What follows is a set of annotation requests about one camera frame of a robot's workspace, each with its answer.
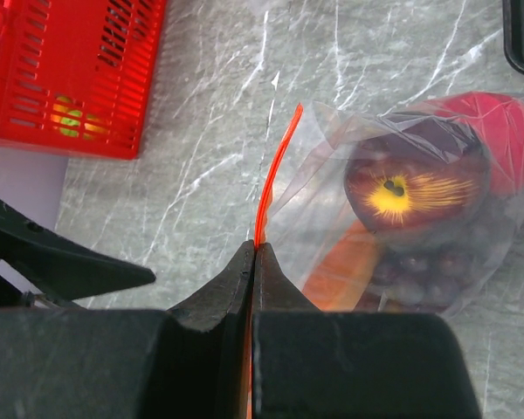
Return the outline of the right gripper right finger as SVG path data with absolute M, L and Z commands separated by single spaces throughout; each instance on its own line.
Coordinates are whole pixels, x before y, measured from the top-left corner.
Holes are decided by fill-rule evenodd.
M 256 418 L 478 418 L 459 342 L 434 314 L 318 310 L 259 246 L 252 312 Z

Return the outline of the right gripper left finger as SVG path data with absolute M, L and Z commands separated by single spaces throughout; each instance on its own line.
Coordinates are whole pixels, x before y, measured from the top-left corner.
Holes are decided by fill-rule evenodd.
M 0 418 L 244 418 L 255 250 L 161 310 L 1 309 Z

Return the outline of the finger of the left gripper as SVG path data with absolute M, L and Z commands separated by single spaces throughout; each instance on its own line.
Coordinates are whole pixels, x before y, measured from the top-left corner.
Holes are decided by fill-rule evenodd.
M 0 199 L 0 262 L 35 285 L 54 306 L 155 282 L 147 267 L 99 254 L 35 223 Z M 37 296 L 21 292 L 0 275 L 0 307 L 31 306 Z

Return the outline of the orange papaya slice toy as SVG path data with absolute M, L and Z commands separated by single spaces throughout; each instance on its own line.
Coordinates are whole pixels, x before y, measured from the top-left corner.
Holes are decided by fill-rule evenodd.
M 359 220 L 353 222 L 312 270 L 303 295 L 322 311 L 354 310 L 382 253 L 375 236 Z

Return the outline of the clear zip bag orange zipper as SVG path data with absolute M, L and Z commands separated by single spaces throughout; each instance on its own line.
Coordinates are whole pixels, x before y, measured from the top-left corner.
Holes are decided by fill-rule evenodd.
M 322 311 L 452 316 L 524 220 L 524 93 L 471 91 L 389 113 L 296 107 L 265 180 L 270 244 Z

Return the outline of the dark red apple toy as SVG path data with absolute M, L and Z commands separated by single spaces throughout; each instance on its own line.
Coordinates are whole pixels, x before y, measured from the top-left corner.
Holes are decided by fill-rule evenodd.
M 457 236 L 488 195 L 486 146 L 453 118 L 391 113 L 379 123 L 348 158 L 348 202 L 364 227 L 394 248 L 439 247 Z

